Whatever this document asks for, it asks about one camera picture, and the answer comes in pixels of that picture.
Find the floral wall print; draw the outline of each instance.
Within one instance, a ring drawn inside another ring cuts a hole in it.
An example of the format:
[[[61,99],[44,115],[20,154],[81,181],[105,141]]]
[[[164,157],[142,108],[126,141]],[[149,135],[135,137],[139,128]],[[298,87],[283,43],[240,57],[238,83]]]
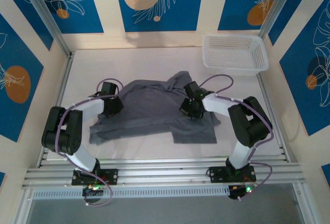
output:
[[[30,0],[13,0],[18,8],[21,10],[22,14],[25,18],[29,21],[32,28],[35,30],[41,41],[44,43],[46,48],[50,50],[53,37],[51,36],[50,32],[43,24],[42,20],[39,18],[38,13],[30,3]]]
[[[44,0],[62,33],[98,33],[103,28],[94,0]]]
[[[287,0],[268,36],[274,45],[302,0]]]
[[[307,133],[330,125],[330,0],[323,1],[280,65]]]
[[[196,30],[201,0],[119,0],[126,32]]]
[[[0,15],[0,135],[17,142],[42,64]]]
[[[226,0],[218,30],[259,29],[274,0]]]

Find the aluminum frame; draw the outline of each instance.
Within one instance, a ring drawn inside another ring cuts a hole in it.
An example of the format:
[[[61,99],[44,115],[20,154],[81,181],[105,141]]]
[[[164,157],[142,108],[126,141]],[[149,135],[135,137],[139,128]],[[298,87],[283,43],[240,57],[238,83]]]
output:
[[[70,58],[65,69],[61,83],[57,105],[63,99],[65,86],[68,81],[74,55]],[[279,141],[279,147],[283,153],[278,156],[254,156],[255,161],[270,164],[273,175],[267,183],[281,184],[292,183],[299,199],[299,206],[306,223],[319,223],[317,211],[311,197],[305,190],[305,179],[299,163],[293,162],[294,155],[285,144],[285,138],[281,132],[281,124],[275,116],[269,91],[263,81],[262,74],[258,74],[263,97],[269,111],[269,117],[273,124],[274,133]],[[71,186],[73,167],[63,160],[47,161],[47,149],[40,153],[39,168],[29,169],[23,182],[22,189],[39,191],[41,189],[52,190],[55,188],[74,190]],[[187,186],[210,186],[210,179],[205,172],[210,166],[223,166],[227,157],[194,158],[194,159],[131,159],[131,160],[100,160],[102,168],[120,169],[118,184],[113,188],[129,187],[187,187]],[[268,167],[255,166],[257,181],[260,182],[268,175]]]
[[[269,15],[260,29],[259,36],[263,39],[267,36],[277,16],[279,15],[286,0],[275,0]],[[60,105],[65,92],[65,87],[70,74],[74,55],[70,54],[58,26],[51,14],[45,7],[42,0],[31,0],[39,16],[50,30],[53,37],[59,43],[63,52],[70,55],[66,65],[63,79],[61,81],[56,105]],[[274,133],[279,141],[279,147],[283,150],[280,156],[255,156],[254,160],[270,164],[274,168],[273,176],[267,183],[292,183],[300,209],[306,223],[319,223],[316,206],[305,183],[300,166],[296,162],[293,153],[286,146],[285,139],[281,132],[281,123],[276,119],[276,114],[269,99],[269,92],[265,86],[262,74],[259,74],[258,81],[265,99]],[[73,167],[66,161],[47,161],[48,150],[40,151],[36,169],[27,171],[21,194],[21,204],[18,214],[13,223],[25,223],[28,212],[37,190],[41,189],[77,189],[71,186]],[[206,169],[210,166],[223,166],[226,157],[197,158],[197,159],[143,159],[143,160],[101,160],[103,168],[115,167],[120,169],[118,185],[114,188],[127,187],[191,187],[210,186],[209,178],[205,175]],[[255,166],[257,180],[264,179],[268,174],[268,167]]]

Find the gray floor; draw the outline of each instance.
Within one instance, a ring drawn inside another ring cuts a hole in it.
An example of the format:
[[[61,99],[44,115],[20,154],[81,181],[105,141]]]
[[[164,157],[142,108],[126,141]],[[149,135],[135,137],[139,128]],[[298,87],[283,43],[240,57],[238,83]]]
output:
[[[303,223],[291,185],[263,185],[241,202],[228,197],[113,199],[93,208],[82,200],[34,200],[28,224]]]

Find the black mounting plate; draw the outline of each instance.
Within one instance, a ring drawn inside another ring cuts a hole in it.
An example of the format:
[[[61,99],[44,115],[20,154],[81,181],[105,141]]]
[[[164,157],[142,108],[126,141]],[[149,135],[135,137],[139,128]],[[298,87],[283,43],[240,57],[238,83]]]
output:
[[[117,185],[118,169],[99,169],[97,175],[104,179],[109,185]],[[95,178],[91,178],[88,175],[86,175],[86,177],[77,177],[77,174],[74,172],[71,185],[90,185],[93,184],[94,181]]]
[[[226,166],[213,166],[209,168],[208,173],[211,183],[244,182],[244,176],[248,177],[252,182],[257,181],[253,166],[245,166],[237,170],[234,175],[228,173],[228,167]]]

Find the white plastic basket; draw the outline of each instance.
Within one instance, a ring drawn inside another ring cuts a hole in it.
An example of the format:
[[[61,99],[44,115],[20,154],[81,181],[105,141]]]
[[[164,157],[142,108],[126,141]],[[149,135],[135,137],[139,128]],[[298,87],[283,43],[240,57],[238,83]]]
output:
[[[268,57],[258,36],[211,34],[204,35],[204,65],[210,73],[254,76],[268,69]]]

